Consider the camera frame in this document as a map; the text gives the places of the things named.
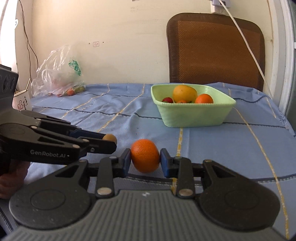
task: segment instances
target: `human hand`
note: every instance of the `human hand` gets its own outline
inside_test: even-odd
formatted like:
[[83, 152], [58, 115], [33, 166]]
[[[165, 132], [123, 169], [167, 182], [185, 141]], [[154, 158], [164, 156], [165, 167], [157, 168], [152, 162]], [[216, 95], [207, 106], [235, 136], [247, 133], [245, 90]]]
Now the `human hand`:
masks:
[[9, 199], [24, 185], [30, 162], [11, 161], [9, 173], [0, 176], [0, 198]]

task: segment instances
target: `small round yellow fruit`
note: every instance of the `small round yellow fruit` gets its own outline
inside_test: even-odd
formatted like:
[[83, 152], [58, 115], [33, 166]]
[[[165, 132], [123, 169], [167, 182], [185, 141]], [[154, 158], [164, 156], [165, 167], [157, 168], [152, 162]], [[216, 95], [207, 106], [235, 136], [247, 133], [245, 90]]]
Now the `small round yellow fruit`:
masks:
[[194, 103], [197, 98], [197, 91], [188, 85], [177, 85], [173, 91], [175, 103], [185, 100], [186, 103]]
[[102, 138], [102, 140], [105, 140], [105, 141], [113, 141], [117, 145], [117, 139], [112, 134], [106, 134], [106, 135], [104, 135], [104, 137]]

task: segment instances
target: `gray gripper base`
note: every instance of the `gray gripper base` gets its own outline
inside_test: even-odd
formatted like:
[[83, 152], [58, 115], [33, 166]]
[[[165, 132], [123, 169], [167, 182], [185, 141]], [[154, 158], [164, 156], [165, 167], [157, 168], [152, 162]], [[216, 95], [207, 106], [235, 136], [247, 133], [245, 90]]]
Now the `gray gripper base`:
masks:
[[192, 200], [170, 190], [120, 191], [77, 223], [53, 230], [19, 227], [3, 241], [284, 241], [272, 228], [241, 233], [208, 221]]

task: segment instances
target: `green print on plastic bag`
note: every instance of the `green print on plastic bag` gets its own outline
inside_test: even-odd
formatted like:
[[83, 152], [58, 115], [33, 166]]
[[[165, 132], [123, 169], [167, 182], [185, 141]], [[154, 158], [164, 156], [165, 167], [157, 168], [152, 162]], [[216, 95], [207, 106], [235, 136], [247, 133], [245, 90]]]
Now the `green print on plastic bag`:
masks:
[[81, 76], [81, 70], [79, 68], [77, 61], [74, 58], [70, 58], [69, 66], [70, 68], [73, 68], [79, 76]]

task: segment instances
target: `white cord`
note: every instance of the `white cord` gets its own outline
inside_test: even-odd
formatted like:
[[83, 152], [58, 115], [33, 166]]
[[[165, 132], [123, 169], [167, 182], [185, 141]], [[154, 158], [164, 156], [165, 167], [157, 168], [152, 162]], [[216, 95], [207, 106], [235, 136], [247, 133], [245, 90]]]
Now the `white cord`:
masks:
[[232, 19], [232, 21], [233, 21], [234, 24], [236, 25], [237, 29], [239, 30], [239, 32], [240, 32], [242, 38], [244, 39], [244, 42], [246, 43], [246, 46], [247, 46], [247, 48], [248, 48], [250, 54], [252, 55], [252, 57], [253, 57], [253, 59], [254, 59], [256, 65], [257, 65], [257, 68], [258, 68], [258, 70], [259, 70], [259, 72], [260, 72], [260, 74], [261, 74], [261, 76], [262, 76], [262, 79], [263, 79], [264, 83], [265, 83], [266, 86], [267, 86], [267, 89], [268, 89], [268, 92], [269, 92], [269, 94], [270, 94], [270, 97], [273, 98], [273, 96], [272, 96], [272, 94], [271, 94], [271, 91], [270, 91], [270, 88], [269, 88], [267, 82], [265, 81], [265, 77], [264, 77], [264, 74], [263, 74], [263, 72], [262, 72], [262, 69], [260, 68], [260, 65], [258, 64], [257, 59], [255, 58], [255, 56], [254, 56], [254, 54], [253, 54], [253, 52], [252, 52], [252, 50], [251, 50], [251, 48], [250, 48], [250, 46], [249, 46], [249, 44], [248, 44], [248, 42], [247, 42], [247, 40], [246, 40], [244, 34], [242, 33], [242, 30], [240, 29], [240, 27], [238, 26], [236, 20], [235, 20], [234, 17], [231, 15], [231, 13], [229, 12], [229, 10], [228, 10], [227, 7], [225, 6], [225, 4], [222, 2], [222, 0], [219, 0], [219, 2], [220, 2], [221, 5], [223, 6], [223, 8], [226, 10], [226, 12], [228, 13], [229, 17]]

